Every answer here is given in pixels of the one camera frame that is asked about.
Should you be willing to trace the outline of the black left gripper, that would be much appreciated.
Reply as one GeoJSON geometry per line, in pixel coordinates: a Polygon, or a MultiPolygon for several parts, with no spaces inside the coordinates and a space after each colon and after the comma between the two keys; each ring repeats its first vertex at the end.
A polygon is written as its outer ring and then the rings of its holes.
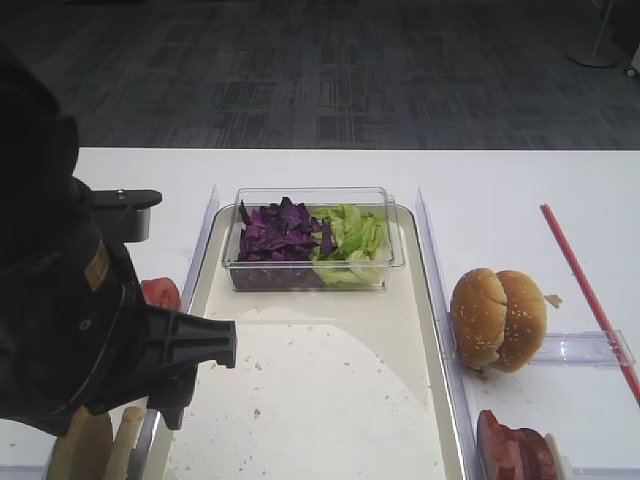
{"type": "Polygon", "coordinates": [[[236,366],[236,324],[175,314],[169,327],[175,310],[150,306],[121,339],[86,408],[98,415],[146,397],[149,406],[161,412],[166,426],[178,430],[194,394],[197,368],[192,365],[214,361],[228,369],[236,366]]]}

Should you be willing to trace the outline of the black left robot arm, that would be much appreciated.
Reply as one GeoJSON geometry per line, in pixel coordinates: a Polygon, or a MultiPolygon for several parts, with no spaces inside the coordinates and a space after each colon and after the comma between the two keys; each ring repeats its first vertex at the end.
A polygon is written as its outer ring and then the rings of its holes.
{"type": "Polygon", "coordinates": [[[77,179],[78,126],[1,54],[1,415],[65,435],[73,414],[147,398],[178,430],[197,367],[236,362],[231,321],[152,301],[127,244],[146,239],[155,190],[77,179]]]}

